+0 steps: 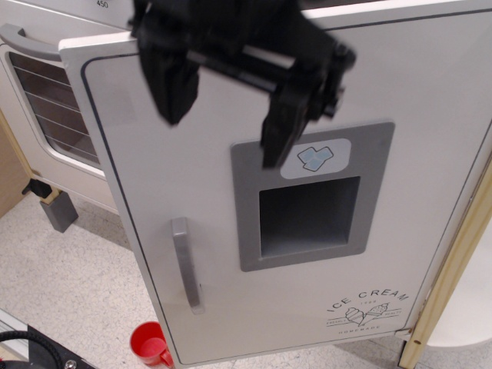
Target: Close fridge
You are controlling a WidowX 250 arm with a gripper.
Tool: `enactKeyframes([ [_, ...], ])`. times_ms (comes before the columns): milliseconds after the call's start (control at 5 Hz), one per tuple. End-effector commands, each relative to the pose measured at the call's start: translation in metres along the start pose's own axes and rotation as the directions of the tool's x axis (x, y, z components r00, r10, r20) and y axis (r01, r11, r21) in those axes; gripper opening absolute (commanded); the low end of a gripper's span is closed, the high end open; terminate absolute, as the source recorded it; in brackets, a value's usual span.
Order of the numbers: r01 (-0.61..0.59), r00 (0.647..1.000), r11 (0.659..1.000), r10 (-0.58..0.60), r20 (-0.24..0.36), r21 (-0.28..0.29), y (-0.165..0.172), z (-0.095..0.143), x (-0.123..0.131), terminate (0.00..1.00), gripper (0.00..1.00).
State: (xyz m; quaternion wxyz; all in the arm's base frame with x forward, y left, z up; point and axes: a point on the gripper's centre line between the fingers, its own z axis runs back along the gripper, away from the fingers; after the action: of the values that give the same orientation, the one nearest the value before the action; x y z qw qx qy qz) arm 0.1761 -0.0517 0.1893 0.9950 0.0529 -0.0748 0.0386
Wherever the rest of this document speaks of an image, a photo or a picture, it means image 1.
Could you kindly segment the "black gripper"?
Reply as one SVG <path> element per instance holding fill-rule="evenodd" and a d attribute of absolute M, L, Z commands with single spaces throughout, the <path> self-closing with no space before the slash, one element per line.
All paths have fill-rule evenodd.
<path fill-rule="evenodd" d="M 309 119 L 333 116 L 356 55 L 296 1 L 135 1 L 130 20 L 161 117 L 177 125 L 198 96 L 200 66 L 269 91 L 263 168 L 279 168 Z"/>

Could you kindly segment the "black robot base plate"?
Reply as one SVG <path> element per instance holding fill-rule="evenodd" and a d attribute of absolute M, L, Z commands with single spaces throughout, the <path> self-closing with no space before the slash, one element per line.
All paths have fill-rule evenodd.
<path fill-rule="evenodd" d="M 1 323 L 1 368 L 96 368 L 92 363 L 29 325 Z"/>

